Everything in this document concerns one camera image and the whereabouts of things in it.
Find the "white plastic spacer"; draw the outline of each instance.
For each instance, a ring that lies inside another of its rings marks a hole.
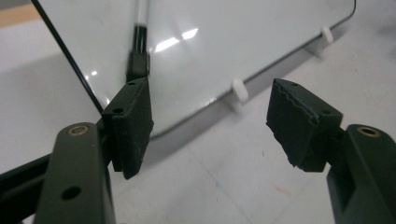
[[[248,100],[248,90],[241,79],[236,78],[233,80],[233,92],[235,92],[240,103],[244,103]]]
[[[334,37],[332,36],[332,31],[328,26],[324,26],[321,28],[322,38],[326,39],[328,44],[331,44],[334,41]]]

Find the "white table surface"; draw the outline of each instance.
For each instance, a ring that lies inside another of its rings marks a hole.
[[[269,77],[298,82],[339,109],[343,128],[363,123],[396,138],[395,11],[392,0],[358,1],[320,58],[301,50],[249,84],[261,91],[239,112],[218,102],[151,141],[138,176],[110,172],[117,222],[333,223],[326,173],[291,167],[265,126]],[[0,29],[1,173],[50,153],[62,127],[99,119],[44,28]]]

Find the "white plastic clip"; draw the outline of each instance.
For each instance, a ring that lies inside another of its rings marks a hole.
[[[235,92],[235,95],[241,104],[248,100],[248,90],[241,79],[236,78],[233,80],[233,92]]]
[[[328,26],[324,26],[321,29],[322,38],[326,39],[328,44],[332,44],[334,42],[334,37],[332,36],[332,31]]]
[[[324,26],[320,29],[321,38],[310,43],[306,49],[317,56],[318,58],[323,59],[323,50],[334,42],[334,37],[332,36],[332,31],[328,26]]]

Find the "black plastic bracket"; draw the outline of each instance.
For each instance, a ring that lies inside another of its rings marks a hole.
[[[143,161],[153,127],[149,81],[128,82],[102,112],[106,136],[113,139],[113,166],[126,179],[136,175]]]
[[[343,115],[297,83],[275,79],[267,125],[282,145],[289,162],[306,172],[322,172],[323,152],[332,144]]]
[[[396,144],[369,126],[340,128],[343,115],[297,83],[275,79],[267,125],[290,163],[322,172],[328,162],[335,222],[396,223]]]

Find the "black metal arm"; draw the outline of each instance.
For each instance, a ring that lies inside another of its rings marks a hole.
[[[335,222],[396,223],[396,144],[365,125],[340,129],[343,115],[304,87],[275,79],[267,125],[289,162],[327,180]]]
[[[64,128],[51,155],[0,175],[0,223],[115,223],[107,166],[136,175],[152,127],[148,79],[128,82],[97,124]]]

